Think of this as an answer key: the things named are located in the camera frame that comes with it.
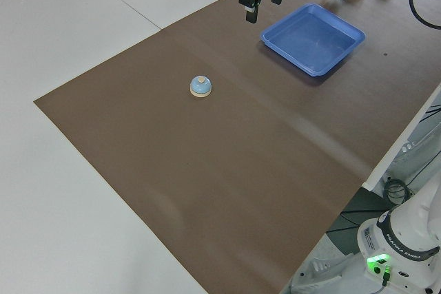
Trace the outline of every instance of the brown paper sheet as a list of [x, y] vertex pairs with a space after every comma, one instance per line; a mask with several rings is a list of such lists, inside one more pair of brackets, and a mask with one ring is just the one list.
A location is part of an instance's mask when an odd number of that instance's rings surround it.
[[[210, 294], [278, 293], [438, 86], [441, 36], [407, 0], [264, 0], [256, 25], [237, 1], [36, 104]], [[440, 0], [416, 1], [441, 17]], [[308, 2], [367, 35], [322, 78], [259, 40]]]

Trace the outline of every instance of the small blue and white object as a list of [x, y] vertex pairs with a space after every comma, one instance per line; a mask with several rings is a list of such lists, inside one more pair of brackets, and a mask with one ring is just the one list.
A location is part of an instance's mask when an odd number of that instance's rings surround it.
[[264, 30], [265, 45], [311, 76], [322, 76], [366, 38], [363, 31], [315, 3]]
[[199, 98], [212, 93], [212, 82], [205, 76], [196, 76], [190, 83], [190, 92]]

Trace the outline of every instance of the brown mat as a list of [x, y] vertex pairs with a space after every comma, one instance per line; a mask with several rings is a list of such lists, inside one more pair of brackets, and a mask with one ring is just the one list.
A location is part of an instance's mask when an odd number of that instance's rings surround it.
[[[210, 294], [277, 293], [440, 82], [407, 0], [220, 0], [36, 104]], [[441, 0], [416, 0], [428, 19]], [[307, 2], [367, 35], [311, 78], [259, 41]], [[212, 94], [196, 99], [204, 74]]]

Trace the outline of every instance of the blue plastic tray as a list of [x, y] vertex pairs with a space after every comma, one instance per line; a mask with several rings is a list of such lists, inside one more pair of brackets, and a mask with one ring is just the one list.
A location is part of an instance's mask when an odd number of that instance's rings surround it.
[[322, 76], [365, 39], [363, 31], [307, 3], [261, 34], [265, 45], [311, 76]]

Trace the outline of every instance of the green indicator light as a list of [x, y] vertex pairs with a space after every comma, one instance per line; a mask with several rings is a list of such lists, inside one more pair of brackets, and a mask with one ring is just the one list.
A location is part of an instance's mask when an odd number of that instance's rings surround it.
[[378, 263], [384, 263], [389, 259], [389, 255], [387, 254], [381, 254], [381, 255], [377, 255], [377, 256], [373, 256], [372, 258], [368, 258], [367, 262], [368, 263], [374, 263], [374, 262], [378, 262]]

